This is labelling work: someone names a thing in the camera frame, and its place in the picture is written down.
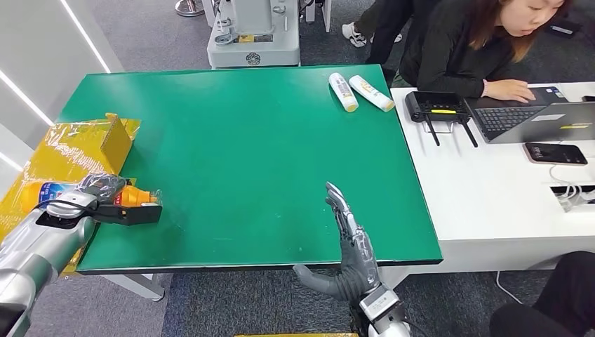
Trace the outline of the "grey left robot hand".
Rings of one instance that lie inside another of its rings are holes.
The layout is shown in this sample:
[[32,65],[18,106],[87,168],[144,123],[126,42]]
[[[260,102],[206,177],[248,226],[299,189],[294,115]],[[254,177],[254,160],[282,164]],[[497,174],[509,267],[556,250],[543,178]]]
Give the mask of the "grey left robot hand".
[[100,204],[113,204],[127,186],[127,180],[108,173],[90,173],[75,187],[75,190],[97,197]]

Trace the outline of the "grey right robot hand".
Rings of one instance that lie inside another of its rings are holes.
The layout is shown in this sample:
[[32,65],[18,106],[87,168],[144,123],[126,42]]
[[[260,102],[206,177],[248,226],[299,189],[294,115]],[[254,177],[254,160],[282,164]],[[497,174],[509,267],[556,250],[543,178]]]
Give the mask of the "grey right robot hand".
[[305,265],[293,266],[300,283],[337,300],[358,303],[380,285],[377,261],[367,232],[360,226],[341,190],[326,182],[326,203],[335,216],[341,250],[340,271],[335,276],[312,272]]

